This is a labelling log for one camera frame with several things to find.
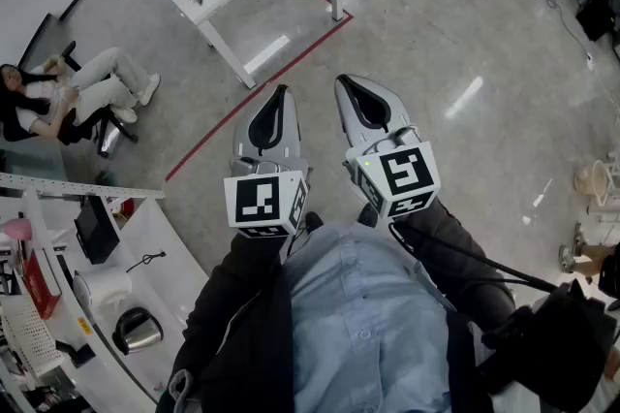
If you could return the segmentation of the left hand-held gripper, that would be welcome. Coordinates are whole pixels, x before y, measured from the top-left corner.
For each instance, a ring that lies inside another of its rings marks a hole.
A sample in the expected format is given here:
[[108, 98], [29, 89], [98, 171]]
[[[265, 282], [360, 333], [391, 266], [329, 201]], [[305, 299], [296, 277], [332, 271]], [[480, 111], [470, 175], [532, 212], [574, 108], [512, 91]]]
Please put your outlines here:
[[224, 179], [229, 225], [247, 238], [286, 238], [300, 225], [309, 186], [301, 156], [295, 98], [285, 84], [253, 99], [235, 124], [232, 175]]

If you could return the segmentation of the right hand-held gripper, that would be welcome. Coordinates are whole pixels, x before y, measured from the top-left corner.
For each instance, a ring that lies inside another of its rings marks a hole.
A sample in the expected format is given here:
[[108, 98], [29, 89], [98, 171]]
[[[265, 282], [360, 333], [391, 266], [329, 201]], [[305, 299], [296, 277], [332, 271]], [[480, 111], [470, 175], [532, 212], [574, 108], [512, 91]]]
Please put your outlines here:
[[[346, 152], [352, 181], [378, 216], [393, 219], [428, 208], [441, 179], [431, 144], [408, 125], [411, 119], [399, 96], [353, 74], [336, 78], [334, 95], [343, 132], [353, 146]], [[387, 135], [367, 143], [377, 133]]]

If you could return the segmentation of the person's right forearm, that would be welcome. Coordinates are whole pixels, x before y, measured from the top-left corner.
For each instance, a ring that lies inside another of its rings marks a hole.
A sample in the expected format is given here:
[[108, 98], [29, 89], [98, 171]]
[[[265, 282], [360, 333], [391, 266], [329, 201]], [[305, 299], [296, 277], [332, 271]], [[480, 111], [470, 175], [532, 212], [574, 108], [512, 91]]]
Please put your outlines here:
[[494, 330], [514, 313], [501, 273], [483, 261], [483, 249], [439, 200], [398, 217], [394, 227], [440, 292], [481, 329]]

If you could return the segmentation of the black and steel kettle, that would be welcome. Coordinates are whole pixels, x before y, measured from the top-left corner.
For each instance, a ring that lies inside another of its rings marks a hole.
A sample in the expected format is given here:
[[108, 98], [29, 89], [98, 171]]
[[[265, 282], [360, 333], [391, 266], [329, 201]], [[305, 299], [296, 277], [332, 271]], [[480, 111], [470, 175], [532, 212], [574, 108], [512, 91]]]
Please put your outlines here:
[[122, 313], [112, 333], [114, 345], [125, 356], [153, 346], [163, 339], [161, 324], [143, 307], [133, 307]]

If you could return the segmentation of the red floor tape line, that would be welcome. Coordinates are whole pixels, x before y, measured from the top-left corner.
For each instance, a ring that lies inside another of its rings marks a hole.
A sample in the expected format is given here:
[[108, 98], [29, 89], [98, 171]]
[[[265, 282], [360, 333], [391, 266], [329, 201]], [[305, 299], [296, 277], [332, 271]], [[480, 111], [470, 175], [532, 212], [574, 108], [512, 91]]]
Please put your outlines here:
[[264, 84], [260, 87], [253, 89], [250, 94], [243, 99], [236, 107], [234, 107], [230, 112], [228, 112], [214, 127], [212, 127], [181, 159], [180, 161], [168, 172], [168, 174], [164, 178], [164, 182], [168, 183], [173, 177], [175, 177], [178, 172], [184, 167], [184, 165], [222, 128], [224, 127], [234, 116], [236, 116], [241, 110], [243, 110], [249, 103], [251, 103], [255, 98], [261, 95], [269, 86], [279, 80], [282, 76], [284, 76], [287, 72], [291, 70], [295, 65], [301, 62], [304, 58], [306, 58], [310, 53], [312, 53], [316, 48], [322, 45], [325, 41], [327, 41], [330, 37], [332, 37], [336, 32], [345, 27], [350, 21], [352, 21], [355, 16], [352, 15], [348, 10], [343, 10], [343, 18], [339, 20], [335, 20], [334, 25], [317, 41], [311, 44], [308, 48], [302, 51], [297, 57], [295, 57], [288, 64], [283, 66], [280, 70], [278, 70], [272, 77], [267, 79]]

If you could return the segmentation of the person's right black shoe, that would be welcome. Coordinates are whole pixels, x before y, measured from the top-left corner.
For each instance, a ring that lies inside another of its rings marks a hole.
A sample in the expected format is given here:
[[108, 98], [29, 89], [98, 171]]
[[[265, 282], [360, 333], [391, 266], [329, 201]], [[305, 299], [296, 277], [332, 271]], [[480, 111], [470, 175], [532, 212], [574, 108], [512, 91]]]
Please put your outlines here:
[[370, 203], [363, 207], [356, 220], [357, 223], [369, 228], [375, 228], [378, 221], [379, 215]]

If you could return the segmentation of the black office chair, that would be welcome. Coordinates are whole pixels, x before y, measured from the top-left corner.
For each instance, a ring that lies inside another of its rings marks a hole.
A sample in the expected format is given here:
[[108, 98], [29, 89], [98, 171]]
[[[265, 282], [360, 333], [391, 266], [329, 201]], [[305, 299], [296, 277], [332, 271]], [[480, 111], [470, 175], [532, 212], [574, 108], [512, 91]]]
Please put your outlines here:
[[[122, 136], [131, 143], [137, 143], [139, 137], [132, 134], [121, 122], [110, 106], [95, 111], [85, 123], [76, 125], [76, 111], [70, 110], [65, 116], [57, 136], [57, 140], [64, 145], [71, 145], [82, 140], [93, 141], [97, 144], [97, 154], [102, 158], [109, 158], [109, 150], [117, 137]], [[16, 143], [30, 138], [29, 134], [17, 123], [5, 124], [0, 117], [0, 137], [6, 141]]]

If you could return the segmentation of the black rectangular box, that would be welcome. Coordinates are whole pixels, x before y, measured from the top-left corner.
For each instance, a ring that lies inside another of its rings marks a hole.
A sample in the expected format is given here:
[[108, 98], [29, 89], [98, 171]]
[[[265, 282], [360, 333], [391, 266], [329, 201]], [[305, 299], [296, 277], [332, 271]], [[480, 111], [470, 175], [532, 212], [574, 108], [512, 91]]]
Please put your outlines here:
[[77, 239], [85, 257], [92, 265], [104, 263], [119, 243], [108, 217], [108, 209], [98, 196], [85, 197], [75, 219]]

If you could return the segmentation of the person's blue shirt torso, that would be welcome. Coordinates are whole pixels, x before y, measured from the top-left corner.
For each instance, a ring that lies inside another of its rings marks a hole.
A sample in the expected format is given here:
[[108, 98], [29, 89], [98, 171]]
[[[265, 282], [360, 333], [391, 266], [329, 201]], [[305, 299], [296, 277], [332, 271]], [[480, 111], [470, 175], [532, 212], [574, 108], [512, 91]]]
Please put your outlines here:
[[395, 240], [328, 223], [283, 271], [295, 413], [451, 413], [450, 305]]

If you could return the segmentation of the white paper roll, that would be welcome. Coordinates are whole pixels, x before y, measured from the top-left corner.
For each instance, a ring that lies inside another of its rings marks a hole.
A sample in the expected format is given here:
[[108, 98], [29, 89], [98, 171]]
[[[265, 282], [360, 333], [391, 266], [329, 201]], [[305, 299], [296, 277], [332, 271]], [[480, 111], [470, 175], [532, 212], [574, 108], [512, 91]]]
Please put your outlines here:
[[119, 268], [77, 271], [73, 291], [79, 304], [89, 310], [119, 304], [132, 293], [130, 275]]

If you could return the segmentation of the beige plastic basket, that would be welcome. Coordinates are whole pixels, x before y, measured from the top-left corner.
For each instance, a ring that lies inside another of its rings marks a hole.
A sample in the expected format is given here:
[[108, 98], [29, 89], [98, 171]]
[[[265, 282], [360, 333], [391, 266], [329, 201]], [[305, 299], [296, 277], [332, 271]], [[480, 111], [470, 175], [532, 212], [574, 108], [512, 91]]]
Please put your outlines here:
[[605, 205], [608, 195], [608, 169], [601, 160], [577, 170], [573, 176], [573, 187], [577, 194], [593, 199], [599, 207]]

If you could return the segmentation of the black floor unit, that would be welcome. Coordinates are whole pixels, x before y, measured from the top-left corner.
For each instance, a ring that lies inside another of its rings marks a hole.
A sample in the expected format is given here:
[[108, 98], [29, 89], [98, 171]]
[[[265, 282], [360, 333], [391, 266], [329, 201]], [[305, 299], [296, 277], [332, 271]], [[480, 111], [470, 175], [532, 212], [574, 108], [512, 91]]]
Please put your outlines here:
[[576, 20], [592, 42], [611, 33], [615, 27], [615, 13], [608, 0], [587, 0], [579, 7]]

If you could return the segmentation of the pink round object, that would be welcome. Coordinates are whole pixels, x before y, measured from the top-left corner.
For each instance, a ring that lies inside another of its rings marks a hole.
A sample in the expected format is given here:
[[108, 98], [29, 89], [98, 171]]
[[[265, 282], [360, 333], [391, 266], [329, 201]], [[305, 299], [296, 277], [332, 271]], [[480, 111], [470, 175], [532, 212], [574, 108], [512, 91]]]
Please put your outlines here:
[[26, 218], [14, 218], [2, 225], [2, 233], [8, 238], [20, 241], [28, 241], [32, 238], [31, 223]]

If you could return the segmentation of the black bag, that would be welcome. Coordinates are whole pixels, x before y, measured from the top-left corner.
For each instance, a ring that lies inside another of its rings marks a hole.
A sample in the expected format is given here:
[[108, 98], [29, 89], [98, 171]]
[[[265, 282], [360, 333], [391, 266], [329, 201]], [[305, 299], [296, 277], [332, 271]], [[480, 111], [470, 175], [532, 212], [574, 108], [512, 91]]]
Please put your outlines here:
[[477, 371], [491, 394], [518, 383], [547, 404], [578, 413], [602, 378], [615, 332], [603, 302], [586, 297], [576, 280], [563, 283], [538, 308], [521, 306], [483, 335], [493, 353]]

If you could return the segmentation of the white perforated shelf rail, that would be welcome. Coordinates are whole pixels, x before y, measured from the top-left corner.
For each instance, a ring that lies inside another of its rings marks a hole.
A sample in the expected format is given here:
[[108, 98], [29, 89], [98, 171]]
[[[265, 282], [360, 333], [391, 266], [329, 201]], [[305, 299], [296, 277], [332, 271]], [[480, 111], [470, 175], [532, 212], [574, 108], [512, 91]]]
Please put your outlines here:
[[164, 199], [166, 197], [162, 190], [77, 183], [6, 173], [0, 173], [0, 187], [20, 190], [34, 188], [38, 193], [49, 195], [102, 195], [113, 198], [138, 199]]

